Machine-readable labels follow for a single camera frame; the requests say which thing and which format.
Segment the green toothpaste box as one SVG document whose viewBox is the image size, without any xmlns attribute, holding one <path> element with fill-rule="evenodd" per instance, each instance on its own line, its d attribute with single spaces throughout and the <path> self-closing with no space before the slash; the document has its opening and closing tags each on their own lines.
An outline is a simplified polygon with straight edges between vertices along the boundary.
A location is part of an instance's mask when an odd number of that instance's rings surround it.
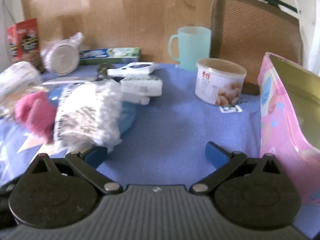
<svg viewBox="0 0 320 240">
<path fill-rule="evenodd" d="M 140 48 L 101 48 L 82 50 L 79 64 L 81 66 L 95 65 L 101 63 L 128 64 L 138 62 L 140 59 Z"/>
</svg>

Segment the white tissue pack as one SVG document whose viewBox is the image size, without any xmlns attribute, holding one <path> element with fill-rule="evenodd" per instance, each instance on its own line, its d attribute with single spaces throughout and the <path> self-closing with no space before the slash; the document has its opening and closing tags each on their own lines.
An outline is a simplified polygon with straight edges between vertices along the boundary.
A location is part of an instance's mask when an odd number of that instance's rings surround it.
<svg viewBox="0 0 320 240">
<path fill-rule="evenodd" d="M 20 88 L 40 85 L 40 72 L 27 61 L 17 62 L 1 72 L 1 101 Z"/>
</svg>

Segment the white snack can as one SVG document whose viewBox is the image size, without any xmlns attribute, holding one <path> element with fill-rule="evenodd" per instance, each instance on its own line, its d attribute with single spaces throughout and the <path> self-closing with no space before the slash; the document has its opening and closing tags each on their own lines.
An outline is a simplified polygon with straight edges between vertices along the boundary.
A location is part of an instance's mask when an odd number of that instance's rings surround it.
<svg viewBox="0 0 320 240">
<path fill-rule="evenodd" d="M 238 103 L 247 70 L 231 61 L 200 59 L 196 63 L 195 95 L 210 105 L 229 107 Z"/>
</svg>

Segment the pink yarn ball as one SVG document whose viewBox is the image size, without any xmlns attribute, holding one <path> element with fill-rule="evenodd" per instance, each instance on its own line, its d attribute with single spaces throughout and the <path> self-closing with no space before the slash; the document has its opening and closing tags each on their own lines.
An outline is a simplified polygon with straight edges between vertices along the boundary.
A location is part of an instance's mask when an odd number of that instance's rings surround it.
<svg viewBox="0 0 320 240">
<path fill-rule="evenodd" d="M 40 91 L 25 95 L 16 102 L 15 119 L 45 143 L 50 143 L 53 141 L 56 111 L 47 93 Z"/>
</svg>

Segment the white patterned cloth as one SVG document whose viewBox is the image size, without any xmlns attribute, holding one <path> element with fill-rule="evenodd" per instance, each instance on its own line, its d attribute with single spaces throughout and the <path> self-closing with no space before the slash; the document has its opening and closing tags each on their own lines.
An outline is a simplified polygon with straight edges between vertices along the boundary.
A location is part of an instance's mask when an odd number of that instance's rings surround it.
<svg viewBox="0 0 320 240">
<path fill-rule="evenodd" d="M 120 144 L 118 119 L 121 86 L 114 80 L 70 84 L 63 88 L 54 124 L 54 143 L 61 150 Z"/>
</svg>

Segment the white cream box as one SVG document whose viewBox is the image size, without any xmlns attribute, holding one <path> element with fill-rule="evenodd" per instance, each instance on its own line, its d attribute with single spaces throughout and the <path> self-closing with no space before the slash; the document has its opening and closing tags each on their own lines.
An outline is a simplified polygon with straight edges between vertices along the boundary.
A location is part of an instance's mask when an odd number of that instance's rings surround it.
<svg viewBox="0 0 320 240">
<path fill-rule="evenodd" d="M 150 75 L 159 68 L 159 64 L 154 62 L 132 62 L 120 68 L 108 69 L 107 75 L 110 77 L 127 77 L 130 75 Z"/>
</svg>

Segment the bagged paper cups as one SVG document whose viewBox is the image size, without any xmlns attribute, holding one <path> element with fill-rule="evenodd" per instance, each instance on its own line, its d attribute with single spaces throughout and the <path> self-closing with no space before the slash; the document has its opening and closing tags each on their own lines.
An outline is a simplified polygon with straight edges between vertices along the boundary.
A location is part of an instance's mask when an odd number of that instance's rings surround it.
<svg viewBox="0 0 320 240">
<path fill-rule="evenodd" d="M 84 39 L 80 32 L 68 39 L 50 42 L 41 50 L 44 68 L 58 76 L 73 72 L 80 61 L 79 47 Z"/>
</svg>

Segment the blue glasses case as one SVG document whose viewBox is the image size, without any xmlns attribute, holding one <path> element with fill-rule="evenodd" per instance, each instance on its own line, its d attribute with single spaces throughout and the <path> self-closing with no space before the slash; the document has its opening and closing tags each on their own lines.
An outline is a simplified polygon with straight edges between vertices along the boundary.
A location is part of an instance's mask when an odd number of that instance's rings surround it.
<svg viewBox="0 0 320 240">
<path fill-rule="evenodd" d="M 63 84 L 62 86 L 54 86 L 49 92 L 47 92 L 48 99 L 50 103 L 54 107 L 58 107 L 60 101 L 68 98 L 73 90 L 79 87 L 81 83 L 70 83 Z M 122 136 L 124 133 L 130 129 L 135 122 L 137 114 L 137 107 L 135 104 L 129 102 L 122 102 L 121 114 L 118 118 L 118 127 L 120 131 L 120 135 Z"/>
</svg>

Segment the green correction tape dispenser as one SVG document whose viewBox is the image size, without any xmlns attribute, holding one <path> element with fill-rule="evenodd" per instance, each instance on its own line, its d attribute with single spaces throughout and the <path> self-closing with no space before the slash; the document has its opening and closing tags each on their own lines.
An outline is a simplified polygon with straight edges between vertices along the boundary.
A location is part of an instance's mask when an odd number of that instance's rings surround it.
<svg viewBox="0 0 320 240">
<path fill-rule="evenodd" d="M 99 64 L 97 67 L 97 80 L 112 79 L 112 77 L 108 75 L 109 69 L 116 69 L 116 67 L 109 63 Z"/>
</svg>

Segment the red cereal box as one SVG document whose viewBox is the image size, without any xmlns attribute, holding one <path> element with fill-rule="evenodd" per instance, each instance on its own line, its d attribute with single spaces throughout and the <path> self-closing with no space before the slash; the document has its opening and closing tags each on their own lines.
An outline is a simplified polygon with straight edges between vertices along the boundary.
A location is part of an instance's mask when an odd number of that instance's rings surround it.
<svg viewBox="0 0 320 240">
<path fill-rule="evenodd" d="M 27 61 L 40 73 L 45 72 L 40 55 L 39 31 L 36 18 L 13 24 L 7 29 L 7 39 L 12 63 Z"/>
</svg>

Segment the pink macaron biscuit tin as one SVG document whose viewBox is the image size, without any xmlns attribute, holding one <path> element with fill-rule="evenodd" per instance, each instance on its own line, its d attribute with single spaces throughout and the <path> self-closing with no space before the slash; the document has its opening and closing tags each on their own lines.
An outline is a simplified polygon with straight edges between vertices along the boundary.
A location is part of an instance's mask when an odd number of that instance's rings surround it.
<svg viewBox="0 0 320 240">
<path fill-rule="evenodd" d="M 319 76 L 266 53 L 258 85 L 260 155 L 274 154 L 303 202 L 319 205 Z"/>
</svg>

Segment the small white tissue packet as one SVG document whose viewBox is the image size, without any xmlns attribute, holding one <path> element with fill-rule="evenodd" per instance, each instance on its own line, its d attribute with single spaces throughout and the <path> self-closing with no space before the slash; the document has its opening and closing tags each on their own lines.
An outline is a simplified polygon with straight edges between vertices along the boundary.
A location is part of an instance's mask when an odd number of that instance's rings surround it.
<svg viewBox="0 0 320 240">
<path fill-rule="evenodd" d="M 162 80 L 154 75 L 131 75 L 120 81 L 122 99 L 138 105 L 148 105 L 150 98 L 162 95 Z"/>
</svg>

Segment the wooden board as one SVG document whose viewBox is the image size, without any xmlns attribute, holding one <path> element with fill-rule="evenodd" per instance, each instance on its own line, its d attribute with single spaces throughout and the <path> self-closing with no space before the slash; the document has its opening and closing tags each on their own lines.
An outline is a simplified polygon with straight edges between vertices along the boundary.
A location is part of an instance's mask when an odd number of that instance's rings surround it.
<svg viewBox="0 0 320 240">
<path fill-rule="evenodd" d="M 87 48 L 138 47 L 144 61 L 169 63 L 170 36 L 209 27 L 212 0 L 21 0 L 37 19 L 41 46 L 83 33 Z"/>
</svg>

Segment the mint green plastic mug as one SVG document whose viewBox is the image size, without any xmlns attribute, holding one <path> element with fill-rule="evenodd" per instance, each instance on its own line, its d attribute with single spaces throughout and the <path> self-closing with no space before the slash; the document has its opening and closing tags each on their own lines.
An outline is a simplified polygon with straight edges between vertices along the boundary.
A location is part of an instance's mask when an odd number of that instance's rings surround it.
<svg viewBox="0 0 320 240">
<path fill-rule="evenodd" d="M 177 30 L 168 41 L 168 54 L 174 61 L 179 62 L 180 68 L 186 71 L 196 71 L 199 59 L 206 59 L 210 55 L 212 31 L 204 27 L 186 26 Z M 172 53 L 172 42 L 178 40 L 178 57 Z"/>
</svg>

